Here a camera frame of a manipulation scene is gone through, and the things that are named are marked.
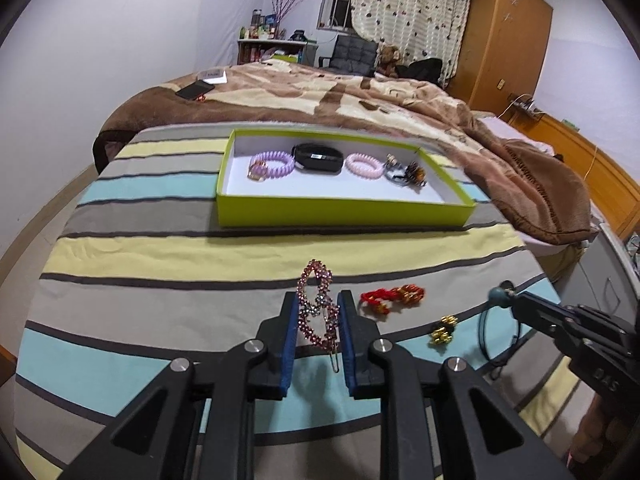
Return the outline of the white desk with bottles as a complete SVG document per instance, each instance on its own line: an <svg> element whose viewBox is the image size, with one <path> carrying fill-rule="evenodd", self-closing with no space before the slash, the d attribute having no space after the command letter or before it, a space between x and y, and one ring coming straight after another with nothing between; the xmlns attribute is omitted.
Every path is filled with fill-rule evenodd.
<svg viewBox="0 0 640 480"><path fill-rule="evenodd" d="M314 66L317 50L317 41L309 38L303 29L289 34L274 14L254 9L250 24L240 30L236 62L253 63L275 56L283 61Z"/></svg>

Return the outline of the brown plush blanket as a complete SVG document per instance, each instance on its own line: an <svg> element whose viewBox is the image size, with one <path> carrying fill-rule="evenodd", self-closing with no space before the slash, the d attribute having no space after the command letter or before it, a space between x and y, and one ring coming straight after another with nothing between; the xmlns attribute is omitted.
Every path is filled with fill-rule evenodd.
<svg viewBox="0 0 640 480"><path fill-rule="evenodd" d="M193 74L136 94L104 122L92 154L103 171L141 131L199 122L290 122L420 139L438 148L514 228L553 245L593 237L584 180L521 140L501 139L465 102L413 79L337 75L268 60L228 66L224 84L198 101L178 96Z"/></svg>

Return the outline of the heart patterned curtain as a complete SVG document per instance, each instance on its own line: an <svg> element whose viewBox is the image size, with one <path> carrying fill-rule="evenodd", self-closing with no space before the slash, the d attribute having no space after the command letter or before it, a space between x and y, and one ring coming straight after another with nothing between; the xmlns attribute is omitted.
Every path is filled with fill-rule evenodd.
<svg viewBox="0 0 640 480"><path fill-rule="evenodd" d="M405 64L439 58L439 80L457 73L471 0L350 0L352 27L380 48L396 47Z"/></svg>

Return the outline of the white small box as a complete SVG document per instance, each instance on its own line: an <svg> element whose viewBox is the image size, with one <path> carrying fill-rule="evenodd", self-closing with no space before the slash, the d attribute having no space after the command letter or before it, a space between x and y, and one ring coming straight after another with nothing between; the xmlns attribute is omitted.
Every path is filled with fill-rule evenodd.
<svg viewBox="0 0 640 480"><path fill-rule="evenodd" d="M226 84L228 82L227 71L224 68L215 67L210 70L202 70L196 75L197 80L204 81L206 84Z"/></svg>

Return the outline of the black wristband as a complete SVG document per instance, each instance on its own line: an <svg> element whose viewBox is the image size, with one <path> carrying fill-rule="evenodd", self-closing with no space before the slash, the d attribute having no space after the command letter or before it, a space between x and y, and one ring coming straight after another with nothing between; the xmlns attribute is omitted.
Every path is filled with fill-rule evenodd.
<svg viewBox="0 0 640 480"><path fill-rule="evenodd" d="M317 143L294 145L291 155L295 167L304 171L339 174L344 165L344 155L339 150Z"/></svg>

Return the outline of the wooden wardrobe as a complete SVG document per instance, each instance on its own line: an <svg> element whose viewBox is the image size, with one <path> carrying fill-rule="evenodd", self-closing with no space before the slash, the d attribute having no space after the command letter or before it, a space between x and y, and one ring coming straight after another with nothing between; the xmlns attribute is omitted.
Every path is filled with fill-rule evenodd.
<svg viewBox="0 0 640 480"><path fill-rule="evenodd" d="M450 96L496 115L538 84L553 9L544 0L471 0Z"/></svg>

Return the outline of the black hair tie gold beads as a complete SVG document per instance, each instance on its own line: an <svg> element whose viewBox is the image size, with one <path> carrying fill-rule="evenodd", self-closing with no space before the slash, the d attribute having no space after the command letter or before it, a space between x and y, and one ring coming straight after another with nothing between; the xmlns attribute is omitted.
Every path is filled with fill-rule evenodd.
<svg viewBox="0 0 640 480"><path fill-rule="evenodd" d="M454 339L454 331L458 325L458 318L453 315L443 316L430 333L431 346L446 346Z"/></svg>

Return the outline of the grey metal cabinet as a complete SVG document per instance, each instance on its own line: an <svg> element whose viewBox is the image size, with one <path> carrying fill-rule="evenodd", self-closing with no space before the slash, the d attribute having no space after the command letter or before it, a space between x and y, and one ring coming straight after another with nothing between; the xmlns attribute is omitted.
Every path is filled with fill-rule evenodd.
<svg viewBox="0 0 640 480"><path fill-rule="evenodd" d="M555 289L562 304L584 304L630 324L636 320L639 278L622 241L607 223L600 224L597 236Z"/></svg>

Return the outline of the green cardboard tray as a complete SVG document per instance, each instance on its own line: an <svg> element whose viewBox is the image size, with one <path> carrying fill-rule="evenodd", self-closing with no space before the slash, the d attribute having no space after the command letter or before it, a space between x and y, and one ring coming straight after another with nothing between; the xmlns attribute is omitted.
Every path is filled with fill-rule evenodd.
<svg viewBox="0 0 640 480"><path fill-rule="evenodd" d="M344 156L392 156L424 183L297 169L282 174L294 145L317 143ZM423 148L379 136L338 132L235 128L216 184L218 222L224 228L461 228L474 200Z"/></svg>

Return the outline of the brown teddy bear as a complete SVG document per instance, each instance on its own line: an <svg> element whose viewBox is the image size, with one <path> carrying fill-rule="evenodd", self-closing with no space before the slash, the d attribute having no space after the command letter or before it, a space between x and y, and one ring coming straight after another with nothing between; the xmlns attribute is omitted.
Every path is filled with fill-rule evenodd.
<svg viewBox="0 0 640 480"><path fill-rule="evenodd" d="M378 54L378 64L375 71L388 78L397 78L396 67L400 64L401 55L398 47L384 46Z"/></svg>

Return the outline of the pink rhinestone heart hair clip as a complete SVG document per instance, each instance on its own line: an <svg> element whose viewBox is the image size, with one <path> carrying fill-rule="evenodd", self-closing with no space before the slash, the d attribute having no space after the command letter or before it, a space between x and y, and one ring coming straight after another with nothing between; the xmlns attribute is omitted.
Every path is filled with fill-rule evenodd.
<svg viewBox="0 0 640 480"><path fill-rule="evenodd" d="M335 374L340 371L337 350L337 325L340 307L330 295L332 272L317 259L308 261L296 284L298 304L297 327L306 341L329 356ZM324 332L319 335L311 324L313 318L322 318Z"/></svg>

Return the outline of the black smartphone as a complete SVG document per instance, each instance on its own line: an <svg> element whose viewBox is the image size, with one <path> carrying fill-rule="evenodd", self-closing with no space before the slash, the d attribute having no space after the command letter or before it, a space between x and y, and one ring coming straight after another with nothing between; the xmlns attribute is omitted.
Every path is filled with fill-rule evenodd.
<svg viewBox="0 0 640 480"><path fill-rule="evenodd" d="M197 101L204 98L209 91L214 89L215 86L213 84L199 79L176 91L176 96L187 101Z"/></svg>

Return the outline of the black office chair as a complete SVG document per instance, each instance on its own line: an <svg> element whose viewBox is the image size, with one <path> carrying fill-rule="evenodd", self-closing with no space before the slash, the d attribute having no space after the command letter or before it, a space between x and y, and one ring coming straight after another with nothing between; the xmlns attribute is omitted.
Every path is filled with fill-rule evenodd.
<svg viewBox="0 0 640 480"><path fill-rule="evenodd" d="M359 36L340 35L331 56L319 56L318 66L343 75L371 77L378 57L378 44Z"/></svg>

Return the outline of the striped bed sheet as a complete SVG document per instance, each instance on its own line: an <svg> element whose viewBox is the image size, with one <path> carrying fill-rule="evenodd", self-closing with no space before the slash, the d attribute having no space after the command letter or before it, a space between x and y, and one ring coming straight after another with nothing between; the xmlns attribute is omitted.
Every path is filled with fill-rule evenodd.
<svg viewBox="0 0 640 480"><path fill-rule="evenodd" d="M434 156L474 200L461 228L224 228L216 184L235 128L175 125L140 132L87 188L43 267L15 378L18 454L54 479L173 359L198 362L255 337L295 292L311 259L332 272L332 295L421 287L414 307L378 318L381 335L420 359L461 356L480 373L505 356L515 330L487 295L503 281L557 304L520 234L446 157ZM392 156L344 156L359 177L422 185ZM431 346L446 315L454 339Z"/></svg>

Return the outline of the wooden headboard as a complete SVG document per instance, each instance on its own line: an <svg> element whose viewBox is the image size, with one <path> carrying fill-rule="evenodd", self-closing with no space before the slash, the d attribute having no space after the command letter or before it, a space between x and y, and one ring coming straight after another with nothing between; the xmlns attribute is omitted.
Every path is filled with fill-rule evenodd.
<svg viewBox="0 0 640 480"><path fill-rule="evenodd" d="M621 240L639 232L639 183L605 151L546 113L532 116L517 108L506 117L529 139L552 146L584 178L591 200Z"/></svg>

